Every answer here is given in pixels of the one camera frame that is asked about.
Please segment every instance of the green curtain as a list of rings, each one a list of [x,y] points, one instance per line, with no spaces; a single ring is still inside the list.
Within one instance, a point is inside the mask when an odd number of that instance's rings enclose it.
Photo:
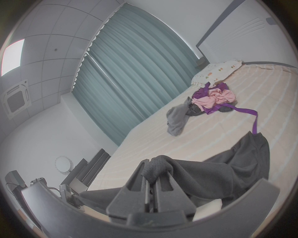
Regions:
[[[168,26],[124,4],[82,62],[73,94],[116,144],[177,97],[198,73],[198,58]]]

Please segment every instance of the square light panel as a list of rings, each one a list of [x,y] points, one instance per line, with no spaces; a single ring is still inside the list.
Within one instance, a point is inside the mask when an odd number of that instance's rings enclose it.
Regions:
[[[1,76],[21,65],[21,55],[24,39],[8,46],[3,54]]]

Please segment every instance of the beige bedsheet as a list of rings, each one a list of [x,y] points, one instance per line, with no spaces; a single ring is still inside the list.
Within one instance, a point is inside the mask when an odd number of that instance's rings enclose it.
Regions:
[[[269,180],[281,189],[274,211],[288,195],[298,175],[298,69],[279,65],[243,65],[226,79],[237,107],[257,110],[258,132],[270,145]],[[139,162],[157,155],[204,161],[230,149],[252,130],[255,116],[232,111],[191,117],[182,134],[167,133],[166,112],[191,96],[192,85],[131,130],[88,190],[123,186]]]

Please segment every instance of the striped bedsheet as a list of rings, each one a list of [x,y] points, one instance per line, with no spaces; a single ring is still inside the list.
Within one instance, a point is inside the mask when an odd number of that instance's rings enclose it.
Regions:
[[[269,181],[280,188],[272,209],[287,197],[298,175],[298,69],[279,65],[243,65],[225,82],[236,94],[237,107],[257,110],[258,132],[270,145]],[[236,111],[191,117],[182,134],[167,133],[166,112],[191,96],[192,85],[127,135],[89,190],[123,186],[139,162],[157,155],[204,161],[230,149],[252,130],[255,116]]]

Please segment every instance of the curtain gap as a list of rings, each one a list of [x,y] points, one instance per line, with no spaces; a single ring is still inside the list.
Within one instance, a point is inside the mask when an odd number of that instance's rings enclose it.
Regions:
[[[119,90],[119,88],[114,84],[114,82],[109,78],[109,76],[103,71],[103,69],[96,63],[96,61],[91,57],[91,55],[86,52],[87,55],[92,59],[92,61],[97,65],[97,67],[105,74],[105,76],[111,81],[111,83],[116,87],[116,89],[126,98],[126,100],[133,106],[133,108],[141,115],[141,117],[146,119],[135,107],[134,105],[128,100],[128,98]]]

